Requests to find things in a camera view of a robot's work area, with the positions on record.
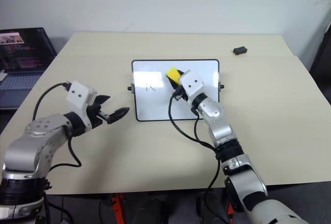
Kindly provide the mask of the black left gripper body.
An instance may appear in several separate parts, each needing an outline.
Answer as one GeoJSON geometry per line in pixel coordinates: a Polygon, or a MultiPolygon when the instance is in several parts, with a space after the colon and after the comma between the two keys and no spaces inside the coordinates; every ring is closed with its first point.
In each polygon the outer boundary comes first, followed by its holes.
{"type": "Polygon", "coordinates": [[[101,104],[95,103],[91,106],[88,106],[86,113],[88,119],[91,122],[92,128],[100,126],[103,121],[105,121],[107,124],[110,124],[110,116],[109,114],[102,112],[101,104]]]}

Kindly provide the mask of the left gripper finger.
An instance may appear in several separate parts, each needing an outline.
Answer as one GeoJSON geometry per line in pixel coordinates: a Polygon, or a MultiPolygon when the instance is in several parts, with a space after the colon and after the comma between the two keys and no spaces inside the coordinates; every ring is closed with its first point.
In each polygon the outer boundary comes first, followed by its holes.
{"type": "Polygon", "coordinates": [[[114,111],[112,114],[109,115],[108,124],[113,124],[114,122],[119,121],[129,112],[129,110],[130,110],[129,107],[123,107],[117,109],[116,111],[114,111]]]}
{"type": "Polygon", "coordinates": [[[110,99],[111,97],[108,95],[97,95],[93,105],[94,106],[101,106],[102,104],[104,104],[108,99],[110,99]]]}

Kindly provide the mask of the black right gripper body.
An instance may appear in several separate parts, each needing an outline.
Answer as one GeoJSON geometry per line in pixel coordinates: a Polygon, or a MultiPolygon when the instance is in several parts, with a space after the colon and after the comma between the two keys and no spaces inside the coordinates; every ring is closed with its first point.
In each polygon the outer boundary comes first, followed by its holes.
{"type": "Polygon", "coordinates": [[[180,99],[187,101],[188,100],[188,96],[186,94],[185,89],[183,88],[182,85],[178,86],[175,91],[173,92],[172,96],[174,97],[174,99],[176,101],[179,101],[180,99]]]}

